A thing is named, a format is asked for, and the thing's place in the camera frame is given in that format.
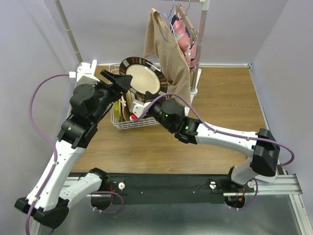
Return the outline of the orange woven bamboo tray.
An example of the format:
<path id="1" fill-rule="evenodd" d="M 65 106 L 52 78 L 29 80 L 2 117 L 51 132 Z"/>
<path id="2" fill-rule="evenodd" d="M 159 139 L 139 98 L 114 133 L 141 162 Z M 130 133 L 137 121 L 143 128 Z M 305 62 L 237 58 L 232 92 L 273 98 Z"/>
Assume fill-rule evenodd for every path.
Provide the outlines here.
<path id="1" fill-rule="evenodd" d="M 121 99 L 118 100 L 118 111 L 119 111 L 119 116 L 120 116 L 120 119 L 123 119 L 123 105 L 122 105 L 122 102 L 121 102 Z"/>

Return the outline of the green polka dot plate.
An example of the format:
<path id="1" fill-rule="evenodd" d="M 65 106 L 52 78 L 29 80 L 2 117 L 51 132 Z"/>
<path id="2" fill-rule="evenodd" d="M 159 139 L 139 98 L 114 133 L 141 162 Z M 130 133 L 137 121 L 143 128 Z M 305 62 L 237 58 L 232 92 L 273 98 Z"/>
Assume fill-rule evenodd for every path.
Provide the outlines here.
<path id="1" fill-rule="evenodd" d="M 120 118 L 119 102 L 118 101 L 113 103 L 113 115 L 115 118 Z"/>

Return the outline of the bird pattern plate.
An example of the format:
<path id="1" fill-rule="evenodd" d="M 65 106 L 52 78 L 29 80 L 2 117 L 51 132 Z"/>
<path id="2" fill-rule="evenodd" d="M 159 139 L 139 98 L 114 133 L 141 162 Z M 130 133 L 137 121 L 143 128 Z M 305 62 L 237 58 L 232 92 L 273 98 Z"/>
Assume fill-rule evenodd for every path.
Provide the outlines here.
<path id="1" fill-rule="evenodd" d="M 124 97 L 125 101 L 127 102 L 126 94 L 123 95 L 123 97 Z M 130 113 L 130 107 L 128 107 L 128 104 L 127 104 L 127 111 L 128 111 L 129 118 L 130 118 L 131 113 Z"/>
<path id="2" fill-rule="evenodd" d="M 132 99 L 133 99 L 133 100 L 138 100 L 138 101 L 140 101 L 140 102 L 143 102 L 143 100 L 144 100 L 144 99 L 142 99 L 141 97 L 139 97 L 139 96 L 137 96 L 137 95 L 135 95 L 135 94 L 132 94 Z"/>

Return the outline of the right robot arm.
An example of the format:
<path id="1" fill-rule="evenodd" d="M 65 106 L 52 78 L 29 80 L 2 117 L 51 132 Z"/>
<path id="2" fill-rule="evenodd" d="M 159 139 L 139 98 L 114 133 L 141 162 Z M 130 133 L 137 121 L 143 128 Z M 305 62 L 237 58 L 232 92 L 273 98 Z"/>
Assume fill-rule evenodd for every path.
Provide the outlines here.
<path id="1" fill-rule="evenodd" d="M 271 131 L 242 132 L 211 125 L 200 118 L 185 115 L 184 106 L 175 99 L 158 98 L 146 92 L 150 101 L 147 113 L 183 143 L 211 144 L 246 155 L 240 165 L 233 166 L 225 179 L 225 187 L 235 192 L 253 178 L 273 183 L 277 176 L 280 146 Z"/>

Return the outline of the white leaf pattern plate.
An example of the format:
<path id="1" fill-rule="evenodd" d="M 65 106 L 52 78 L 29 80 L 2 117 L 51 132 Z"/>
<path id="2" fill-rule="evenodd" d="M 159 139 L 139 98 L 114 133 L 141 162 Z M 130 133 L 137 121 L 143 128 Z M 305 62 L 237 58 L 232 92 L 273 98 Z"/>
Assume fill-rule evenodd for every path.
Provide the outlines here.
<path id="1" fill-rule="evenodd" d="M 126 98 L 128 107 L 130 107 L 132 105 L 133 100 L 135 100 L 135 95 L 132 92 L 128 91 L 126 93 Z"/>

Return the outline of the black rimmed striped plate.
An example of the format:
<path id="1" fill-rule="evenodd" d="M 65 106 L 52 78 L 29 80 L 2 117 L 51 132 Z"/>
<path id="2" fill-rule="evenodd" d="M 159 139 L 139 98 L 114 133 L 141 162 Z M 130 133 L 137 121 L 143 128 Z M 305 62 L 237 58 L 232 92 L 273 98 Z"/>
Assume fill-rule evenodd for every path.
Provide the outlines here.
<path id="1" fill-rule="evenodd" d="M 119 65 L 120 75 L 131 75 L 130 91 L 140 98 L 146 98 L 146 92 L 160 95 L 168 92 L 168 83 L 164 74 L 151 61 L 141 57 L 128 57 Z"/>

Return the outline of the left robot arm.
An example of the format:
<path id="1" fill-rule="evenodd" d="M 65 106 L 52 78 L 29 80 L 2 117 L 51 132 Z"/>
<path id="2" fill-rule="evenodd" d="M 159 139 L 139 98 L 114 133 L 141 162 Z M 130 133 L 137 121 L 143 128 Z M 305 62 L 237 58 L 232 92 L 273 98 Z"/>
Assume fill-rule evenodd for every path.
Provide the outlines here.
<path id="1" fill-rule="evenodd" d="M 78 158 L 97 132 L 98 123 L 131 88 L 131 75 L 118 75 L 102 70 L 100 74 L 109 84 L 94 77 L 68 74 L 75 80 L 70 98 L 70 113 L 62 123 L 56 141 L 43 134 L 31 121 L 34 129 L 51 144 L 53 155 L 40 180 L 24 198 L 15 202 L 15 208 L 26 214 L 25 232 L 30 234 L 30 220 L 52 230 L 58 228 L 68 215 L 69 209 L 88 194 L 116 195 L 109 182 L 108 173 L 94 168 L 69 188 L 62 187 Z"/>

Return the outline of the green yellow woven mat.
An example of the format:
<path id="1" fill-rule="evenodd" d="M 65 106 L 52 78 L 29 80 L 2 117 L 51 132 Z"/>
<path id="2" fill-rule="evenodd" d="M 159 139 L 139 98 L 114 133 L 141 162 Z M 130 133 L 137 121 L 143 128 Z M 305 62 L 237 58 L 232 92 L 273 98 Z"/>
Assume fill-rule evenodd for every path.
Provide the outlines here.
<path id="1" fill-rule="evenodd" d="M 121 111 L 122 111 L 122 116 L 124 118 L 125 121 L 129 120 L 129 114 L 127 111 L 127 102 L 125 101 L 124 97 L 121 97 Z"/>

